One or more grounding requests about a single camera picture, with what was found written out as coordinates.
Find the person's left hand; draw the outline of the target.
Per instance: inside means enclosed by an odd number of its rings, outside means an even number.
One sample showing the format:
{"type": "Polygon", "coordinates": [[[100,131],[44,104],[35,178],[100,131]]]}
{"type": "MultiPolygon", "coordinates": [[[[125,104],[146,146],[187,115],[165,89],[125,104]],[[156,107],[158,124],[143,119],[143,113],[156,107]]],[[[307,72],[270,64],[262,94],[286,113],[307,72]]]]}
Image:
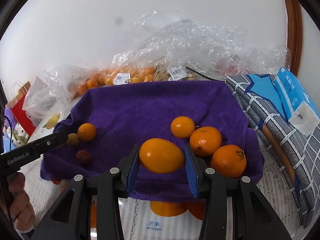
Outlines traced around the person's left hand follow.
{"type": "Polygon", "coordinates": [[[33,229],[35,212],[29,196],[24,190],[25,176],[18,172],[9,185],[9,191],[14,195],[14,201],[10,206],[10,215],[15,220],[14,227],[21,233],[33,229]]]}

